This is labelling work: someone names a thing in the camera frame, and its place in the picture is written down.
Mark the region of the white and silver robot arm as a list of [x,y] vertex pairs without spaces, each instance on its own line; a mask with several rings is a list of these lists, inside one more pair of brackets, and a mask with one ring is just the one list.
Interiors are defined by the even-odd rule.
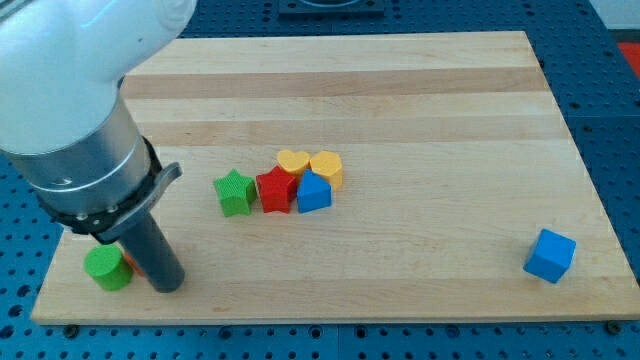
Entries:
[[195,0],[1,5],[1,151],[80,234],[117,226],[162,168],[119,83],[187,26]]

